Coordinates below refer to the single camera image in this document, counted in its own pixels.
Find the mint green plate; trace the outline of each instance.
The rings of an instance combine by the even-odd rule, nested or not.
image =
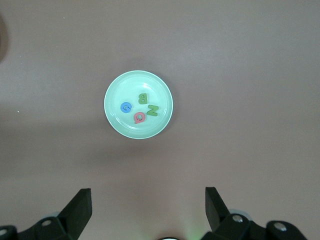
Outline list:
[[[169,123],[174,103],[168,86],[158,76],[141,70],[118,76],[104,98],[105,115],[120,134],[147,139]]]

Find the screw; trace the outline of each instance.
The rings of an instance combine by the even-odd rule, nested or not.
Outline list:
[[[244,220],[242,219],[242,217],[241,216],[239,216],[239,215],[234,215],[233,217],[232,217],[232,219],[235,221],[235,222],[237,222],[237,223],[242,223]]]
[[[1,230],[0,230],[0,236],[5,235],[7,232],[8,232],[7,229],[1,229]]]
[[[51,220],[46,220],[46,221],[44,221],[41,225],[42,225],[43,227],[45,227],[45,226],[50,225],[51,222],[52,222]]]
[[[276,222],[276,223],[274,224],[274,227],[275,227],[276,229],[278,229],[279,231],[282,231],[282,232],[287,231],[286,226],[283,225],[281,222]]]

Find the plate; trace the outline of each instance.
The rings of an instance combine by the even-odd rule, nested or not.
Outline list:
[[[168,86],[148,71],[134,70],[118,76],[108,87],[104,111],[111,126],[132,139],[147,139],[169,123],[174,109]]]

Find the plate rim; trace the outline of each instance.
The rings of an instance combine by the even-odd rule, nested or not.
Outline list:
[[[168,120],[166,121],[165,125],[159,130],[157,131],[155,134],[152,134],[152,135],[149,135],[147,137],[134,137],[134,136],[130,136],[128,134],[125,134],[123,132],[120,132],[118,129],[115,128],[115,126],[112,124],[112,122],[110,121],[109,119],[109,116],[107,114],[107,111],[106,111],[106,98],[107,98],[107,95],[108,95],[108,91],[110,90],[110,87],[115,84],[117,82],[118,79],[120,79],[123,75],[127,75],[127,74],[132,74],[132,73],[146,73],[148,75],[151,75],[153,77],[155,77],[158,81],[161,81],[161,83],[165,86],[166,90],[168,91],[169,95],[170,95],[170,101],[171,101],[171,111],[170,111],[170,116],[168,118]],[[168,85],[157,75],[155,75],[154,73],[152,72],[149,72],[149,71],[145,71],[145,70],[131,70],[131,71],[127,71],[127,72],[124,72],[122,73],[121,75],[117,76],[111,83],[110,85],[108,86],[106,92],[105,92],[105,96],[104,96],[104,100],[103,100],[103,106],[104,106],[104,114],[109,122],[109,124],[112,126],[112,128],[114,130],[116,130],[119,134],[127,137],[127,138],[130,138],[130,139],[148,139],[148,138],[152,138],[154,137],[155,135],[158,135],[159,133],[161,133],[165,128],[166,126],[169,124],[170,120],[171,120],[171,117],[172,117],[172,114],[173,114],[173,111],[174,111],[174,100],[173,100],[173,97],[172,97],[172,94],[171,94],[171,91],[168,87]]]

